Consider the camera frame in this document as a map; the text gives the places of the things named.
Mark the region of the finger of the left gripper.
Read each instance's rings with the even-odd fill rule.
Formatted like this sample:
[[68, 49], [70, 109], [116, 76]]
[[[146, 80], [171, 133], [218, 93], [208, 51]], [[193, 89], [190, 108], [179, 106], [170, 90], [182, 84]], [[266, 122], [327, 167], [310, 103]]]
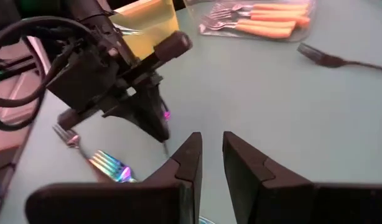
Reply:
[[165, 108], [159, 86], [135, 86], [134, 90], [135, 94], [130, 97], [131, 114], [128, 121], [159, 142], [168, 140], [170, 132], [164, 116]]
[[139, 103], [138, 93], [132, 96], [124, 93], [122, 95], [107, 93], [102, 97], [102, 117], [107, 118], [113, 116], [126, 119], [145, 133], [148, 133], [148, 125], [143, 120], [144, 117], [141, 113]]

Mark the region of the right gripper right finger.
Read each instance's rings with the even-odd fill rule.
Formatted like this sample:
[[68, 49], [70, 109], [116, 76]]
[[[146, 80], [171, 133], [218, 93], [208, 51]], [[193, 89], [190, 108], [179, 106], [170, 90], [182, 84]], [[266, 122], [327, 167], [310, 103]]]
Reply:
[[382, 184], [311, 182], [230, 131], [223, 163], [237, 224], [382, 224]]

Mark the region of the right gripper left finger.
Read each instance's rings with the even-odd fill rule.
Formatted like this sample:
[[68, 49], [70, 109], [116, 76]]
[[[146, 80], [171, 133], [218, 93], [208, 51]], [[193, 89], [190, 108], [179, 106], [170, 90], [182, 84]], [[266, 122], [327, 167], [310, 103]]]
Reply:
[[198, 224], [202, 135], [138, 183], [56, 183], [30, 194], [29, 224]]

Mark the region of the long dark spoon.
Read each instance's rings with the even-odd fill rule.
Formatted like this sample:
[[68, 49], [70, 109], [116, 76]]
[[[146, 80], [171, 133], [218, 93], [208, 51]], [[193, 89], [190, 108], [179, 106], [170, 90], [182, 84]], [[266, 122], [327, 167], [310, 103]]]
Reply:
[[85, 162], [88, 164], [88, 166], [94, 171], [94, 173], [97, 176], [98, 182], [112, 182], [112, 180], [104, 174], [102, 171], [100, 171], [96, 166], [94, 166], [89, 161], [89, 156], [85, 152], [84, 148], [82, 148], [81, 145], [81, 137], [78, 133], [76, 133], [74, 130], [64, 130], [59, 124], [55, 124], [52, 126], [52, 129], [54, 132], [58, 135], [58, 137], [69, 147], [72, 149], [76, 149], [78, 153], [82, 156], [82, 158], [85, 160]]

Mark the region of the yellow plastic bin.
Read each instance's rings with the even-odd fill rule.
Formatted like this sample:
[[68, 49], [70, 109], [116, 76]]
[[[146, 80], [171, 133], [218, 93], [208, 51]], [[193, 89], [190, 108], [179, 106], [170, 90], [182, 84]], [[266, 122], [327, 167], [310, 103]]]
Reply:
[[146, 58], [154, 46], [179, 29], [173, 0], [126, 0], [113, 7], [109, 17], [123, 32], [136, 57]]

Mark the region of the black metal fork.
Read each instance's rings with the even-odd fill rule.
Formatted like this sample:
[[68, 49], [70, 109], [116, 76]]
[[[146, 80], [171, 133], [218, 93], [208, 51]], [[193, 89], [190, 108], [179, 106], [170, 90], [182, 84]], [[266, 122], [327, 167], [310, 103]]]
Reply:
[[297, 48], [297, 51], [301, 53], [303, 56], [313, 61], [315, 64], [323, 66], [323, 67], [327, 67], [327, 68], [340, 68], [346, 65], [358, 65], [358, 66], [374, 68], [374, 69], [382, 71], [382, 66], [380, 65], [375, 65], [375, 64], [366, 63], [366, 62], [345, 60], [341, 57], [327, 54], [305, 43], [300, 43]]

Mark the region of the green table mat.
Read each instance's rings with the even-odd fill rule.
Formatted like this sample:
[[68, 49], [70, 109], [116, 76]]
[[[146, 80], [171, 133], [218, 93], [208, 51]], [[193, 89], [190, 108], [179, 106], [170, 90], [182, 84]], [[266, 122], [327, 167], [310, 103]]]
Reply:
[[[305, 43], [339, 57], [382, 65], [382, 0], [318, 0]], [[177, 11], [193, 48], [159, 69], [170, 109], [173, 153], [194, 131], [203, 138], [201, 216], [236, 223], [222, 159], [224, 131], [318, 182], [382, 183], [382, 71], [329, 69], [298, 43], [199, 35]], [[27, 224], [26, 198], [56, 182], [103, 177], [52, 130], [67, 108], [48, 93], [0, 211], [0, 224]], [[132, 123], [96, 114], [78, 125], [84, 150], [103, 150], [145, 179], [166, 161], [164, 146]]]

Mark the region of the clear plastic container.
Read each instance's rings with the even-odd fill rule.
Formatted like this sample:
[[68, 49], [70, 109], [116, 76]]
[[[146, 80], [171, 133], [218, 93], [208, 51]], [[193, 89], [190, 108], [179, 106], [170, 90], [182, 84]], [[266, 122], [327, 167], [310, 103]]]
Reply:
[[[193, 17], [193, 21], [197, 26], [198, 32], [202, 35], [210, 36], [221, 36], [221, 37], [232, 37], [232, 38], [242, 38], [242, 39], [256, 39], [256, 40], [270, 40], [277, 42], [299, 42], [309, 35], [310, 28], [312, 27], [315, 11], [317, 7], [316, 0], [184, 0], [185, 6], [188, 9], [190, 15]], [[213, 13], [213, 6], [216, 3], [235, 3], [235, 4], [256, 4], [256, 3], [288, 3], [288, 4], [305, 4], [309, 3], [308, 13], [304, 16], [310, 18], [310, 24], [307, 27], [295, 26], [290, 37], [286, 39], [272, 39], [269, 37], [263, 37], [253, 34], [248, 34], [245, 32], [240, 32], [234, 29], [225, 29], [214, 31], [210, 29], [200, 28], [202, 24], [203, 16], [210, 16]], [[263, 10], [263, 9], [249, 9], [249, 10], [238, 10], [238, 11], [252, 11], [252, 10]], [[239, 15], [229, 15], [239, 18], [248, 18], [249, 16], [239, 16]]]

